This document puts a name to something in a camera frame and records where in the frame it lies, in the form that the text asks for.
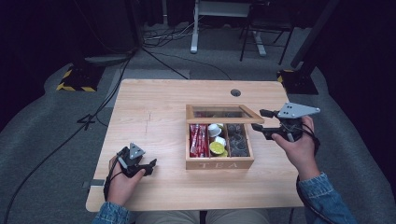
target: blue sleeve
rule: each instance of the blue sleeve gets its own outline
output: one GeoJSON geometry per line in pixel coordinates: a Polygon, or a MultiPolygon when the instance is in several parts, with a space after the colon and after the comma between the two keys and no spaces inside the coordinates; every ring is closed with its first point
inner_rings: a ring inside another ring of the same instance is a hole
{"type": "MultiPolygon", "coordinates": [[[[303,197],[332,223],[357,223],[341,195],[334,190],[329,178],[321,173],[319,176],[299,182],[303,197]]],[[[305,208],[307,223],[327,223],[309,208],[305,208]]]]}
{"type": "Polygon", "coordinates": [[[124,224],[129,223],[129,211],[117,204],[102,204],[92,224],[124,224]]]}

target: box lid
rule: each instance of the box lid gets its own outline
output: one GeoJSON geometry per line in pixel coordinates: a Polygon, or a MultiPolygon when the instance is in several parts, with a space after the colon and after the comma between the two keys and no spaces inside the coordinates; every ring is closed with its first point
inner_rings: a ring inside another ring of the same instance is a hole
{"type": "Polygon", "coordinates": [[[187,123],[264,123],[245,105],[186,105],[187,123]]]}

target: chair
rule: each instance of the chair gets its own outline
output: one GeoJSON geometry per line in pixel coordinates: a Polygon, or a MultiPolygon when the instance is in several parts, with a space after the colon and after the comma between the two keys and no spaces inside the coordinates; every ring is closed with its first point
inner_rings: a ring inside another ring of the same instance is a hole
{"type": "Polygon", "coordinates": [[[279,34],[272,45],[283,47],[282,56],[280,57],[279,65],[282,64],[283,57],[285,56],[286,49],[288,48],[291,35],[293,34],[294,25],[292,22],[292,15],[288,8],[279,0],[266,0],[266,1],[255,1],[249,7],[247,14],[247,23],[242,29],[239,38],[244,35],[244,45],[242,47],[241,57],[239,59],[242,62],[245,52],[245,46],[248,39],[249,31],[265,32],[265,33],[277,33],[279,34]],[[284,46],[274,45],[276,41],[282,36],[284,32],[289,32],[288,40],[284,46]]]}

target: person's leg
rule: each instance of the person's leg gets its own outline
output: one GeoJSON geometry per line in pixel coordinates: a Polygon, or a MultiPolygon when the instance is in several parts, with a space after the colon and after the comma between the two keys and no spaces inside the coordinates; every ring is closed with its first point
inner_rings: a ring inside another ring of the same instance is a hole
{"type": "Polygon", "coordinates": [[[199,211],[136,212],[136,224],[199,224],[199,211]]]}
{"type": "Polygon", "coordinates": [[[267,210],[263,208],[251,209],[220,209],[209,210],[206,214],[206,224],[269,224],[267,210]]]}

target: desk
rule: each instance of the desk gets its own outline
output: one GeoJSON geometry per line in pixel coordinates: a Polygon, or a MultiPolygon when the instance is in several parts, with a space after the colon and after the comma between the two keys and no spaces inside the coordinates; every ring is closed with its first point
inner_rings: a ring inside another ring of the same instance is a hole
{"type": "MultiPolygon", "coordinates": [[[[143,177],[130,210],[205,210],[302,206],[295,190],[296,169],[283,149],[249,127],[255,161],[248,170],[185,169],[186,104],[246,105],[256,113],[278,110],[288,101],[278,82],[125,79],[111,116],[93,179],[105,179],[108,162],[134,142],[146,150],[142,164],[158,159],[143,177]],[[232,89],[241,91],[239,97],[232,89]]],[[[267,119],[266,127],[278,127],[267,119]]],[[[91,187],[86,208],[97,212],[103,187],[91,187]]]]}
{"type": "MultiPolygon", "coordinates": [[[[247,17],[248,8],[251,1],[246,3],[230,3],[230,2],[206,2],[195,0],[194,8],[194,28],[191,40],[191,53],[198,51],[198,17],[205,16],[225,16],[225,17],[247,17]]],[[[257,49],[261,56],[266,56],[267,53],[260,38],[260,32],[253,32],[254,40],[257,43],[257,49]]]]}

